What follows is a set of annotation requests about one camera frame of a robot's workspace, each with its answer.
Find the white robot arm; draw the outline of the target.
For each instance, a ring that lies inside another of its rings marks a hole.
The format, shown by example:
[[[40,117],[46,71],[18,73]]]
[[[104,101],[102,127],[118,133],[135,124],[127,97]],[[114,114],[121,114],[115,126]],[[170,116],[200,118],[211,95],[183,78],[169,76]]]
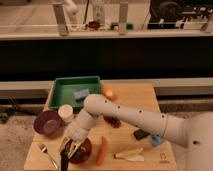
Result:
[[[213,171],[213,113],[207,112],[189,119],[116,104],[101,94],[90,94],[77,117],[66,128],[71,158],[88,137],[99,116],[117,118],[152,135],[187,148],[185,171]]]

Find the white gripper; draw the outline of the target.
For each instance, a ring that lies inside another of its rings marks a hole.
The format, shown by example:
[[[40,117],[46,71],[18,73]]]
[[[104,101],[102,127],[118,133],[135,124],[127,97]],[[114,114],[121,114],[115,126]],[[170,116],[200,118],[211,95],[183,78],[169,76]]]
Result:
[[[85,150],[80,147],[82,143],[82,140],[73,140],[68,136],[63,136],[59,148],[61,163],[67,164],[69,162],[68,156],[72,156],[71,161],[82,160],[85,153]]]

